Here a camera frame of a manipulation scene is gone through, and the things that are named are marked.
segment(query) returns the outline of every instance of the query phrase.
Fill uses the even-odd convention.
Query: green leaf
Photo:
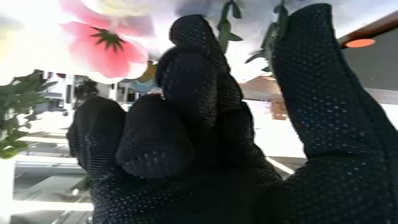
[[[12,146],[17,149],[24,149],[28,147],[28,143],[22,141],[13,141],[8,146]]]
[[[230,23],[227,20],[220,22],[220,34],[218,34],[218,44],[221,53],[227,52],[227,45],[228,45],[228,34],[230,34]]]
[[[40,90],[45,90],[58,82],[47,82],[42,87]]]
[[[220,22],[227,19],[228,7],[230,7],[230,2],[225,2],[221,11],[220,11]]]
[[[28,135],[28,132],[24,132],[24,131],[13,131],[12,132],[12,134],[10,134],[10,136],[12,136],[12,138],[10,138],[10,140],[15,140],[15,139],[19,139],[22,136],[26,136]]]
[[[262,57],[264,57],[264,52],[260,50],[252,54],[250,58],[244,61],[244,64],[250,63],[257,58],[262,58]]]
[[[241,41],[243,39],[236,34],[228,33],[228,40],[230,41]]]
[[[232,6],[232,17],[234,17],[236,19],[241,19],[239,6],[237,6],[237,4],[236,4],[234,1],[230,1],[230,6]]]
[[[24,117],[24,119],[26,119],[28,121],[37,120],[37,114],[31,113],[31,114]]]
[[[260,69],[262,72],[269,72],[269,66]]]
[[[264,35],[264,39],[262,39],[262,43],[260,43],[260,48],[266,48],[266,45],[269,43],[269,41],[273,41],[275,36],[276,36],[276,23],[269,24],[267,30],[266,30],[266,35]]]
[[[0,158],[1,159],[10,159],[15,155],[17,155],[17,149],[15,148],[8,148],[5,150],[0,151]]]
[[[271,52],[273,52],[273,46],[275,46],[275,39],[276,39],[276,32],[278,32],[278,25],[276,23],[271,23],[266,37],[264,37],[264,58],[269,60],[271,58]]]
[[[276,5],[276,7],[273,9],[273,13],[278,13],[280,7],[283,7],[283,0],[280,1],[280,4]]]
[[[31,128],[31,124],[26,122],[24,127],[29,129]]]
[[[278,34],[276,34],[276,38],[280,39],[285,33],[285,29],[287,29],[287,21],[289,21],[289,12],[283,6],[280,6],[280,10],[278,10],[278,18],[276,18],[276,25],[278,25]]]

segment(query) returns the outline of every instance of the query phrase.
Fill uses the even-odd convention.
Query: black glove
[[[307,164],[273,192],[282,223],[398,223],[398,135],[344,62],[330,6],[289,17],[273,70]]]
[[[395,131],[342,61],[330,6],[291,15],[273,52],[308,157],[283,182],[252,142],[250,112],[198,16],[175,21],[170,40],[164,100],[145,96],[124,116],[95,98],[74,115],[67,139],[92,176],[93,223],[395,223]]]
[[[280,181],[253,145],[252,115],[200,16],[177,20],[170,37],[191,28],[207,41],[175,42],[159,60],[164,100],[143,96],[124,114],[93,98],[76,110],[67,139],[92,176],[93,223],[253,222],[262,186]]]

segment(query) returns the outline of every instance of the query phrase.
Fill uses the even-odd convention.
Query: textured glove fabric
[[[70,156],[99,178],[115,167],[115,150],[122,136],[125,112],[116,103],[93,97],[77,107],[67,132]]]
[[[398,135],[347,68],[330,6],[289,17],[273,70],[308,162],[273,193],[282,223],[398,223]]]

